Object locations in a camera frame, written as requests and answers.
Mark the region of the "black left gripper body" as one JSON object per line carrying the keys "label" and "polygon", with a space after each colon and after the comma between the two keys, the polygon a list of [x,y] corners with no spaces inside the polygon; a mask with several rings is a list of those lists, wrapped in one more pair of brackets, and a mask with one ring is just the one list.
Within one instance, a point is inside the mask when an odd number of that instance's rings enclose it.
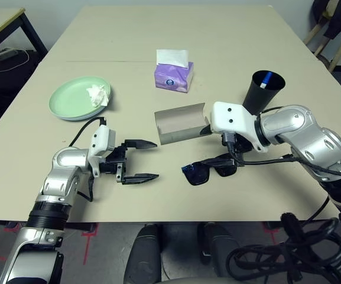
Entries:
{"label": "black left gripper body", "polygon": [[128,183],[128,177],[126,175],[127,149],[128,143],[126,141],[121,143],[120,146],[115,147],[114,150],[99,163],[100,172],[115,175],[117,182]]}

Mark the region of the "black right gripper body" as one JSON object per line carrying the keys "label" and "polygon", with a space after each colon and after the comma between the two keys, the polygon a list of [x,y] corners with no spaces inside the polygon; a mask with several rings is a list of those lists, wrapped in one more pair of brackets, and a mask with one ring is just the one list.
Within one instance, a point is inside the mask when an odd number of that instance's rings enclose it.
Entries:
{"label": "black right gripper body", "polygon": [[223,133],[222,145],[226,146],[228,152],[238,158],[243,159],[243,154],[253,150],[253,145],[250,141],[239,134]]}

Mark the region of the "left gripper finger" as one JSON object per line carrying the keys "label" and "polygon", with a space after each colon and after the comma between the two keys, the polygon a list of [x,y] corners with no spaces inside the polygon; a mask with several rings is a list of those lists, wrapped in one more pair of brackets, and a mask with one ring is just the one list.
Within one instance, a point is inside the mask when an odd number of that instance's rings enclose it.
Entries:
{"label": "left gripper finger", "polygon": [[149,182],[151,180],[154,180],[158,178],[158,174],[152,174],[152,173],[137,173],[133,176],[124,176],[121,179],[121,184],[123,185],[135,185],[135,184],[142,184],[145,182]]}
{"label": "left gripper finger", "polygon": [[134,149],[139,149],[139,150],[145,150],[145,149],[155,148],[157,147],[157,144],[147,141],[147,140],[127,139],[124,141],[124,147],[126,149],[134,148]]}

